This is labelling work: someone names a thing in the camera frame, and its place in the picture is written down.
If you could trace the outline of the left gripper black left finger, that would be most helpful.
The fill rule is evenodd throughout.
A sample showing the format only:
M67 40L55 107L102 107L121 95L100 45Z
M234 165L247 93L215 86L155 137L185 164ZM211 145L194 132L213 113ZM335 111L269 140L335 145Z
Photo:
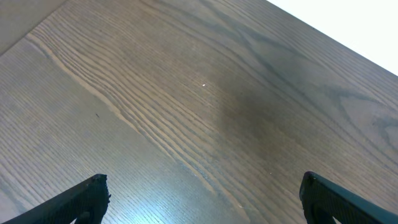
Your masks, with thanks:
M95 174L4 224L100 224L108 209L107 175Z

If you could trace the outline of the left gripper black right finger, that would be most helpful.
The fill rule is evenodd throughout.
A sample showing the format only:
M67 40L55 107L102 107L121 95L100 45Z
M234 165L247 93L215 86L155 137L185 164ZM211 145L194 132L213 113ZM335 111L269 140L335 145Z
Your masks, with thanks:
M307 223L397 223L397 215L308 171L299 192Z

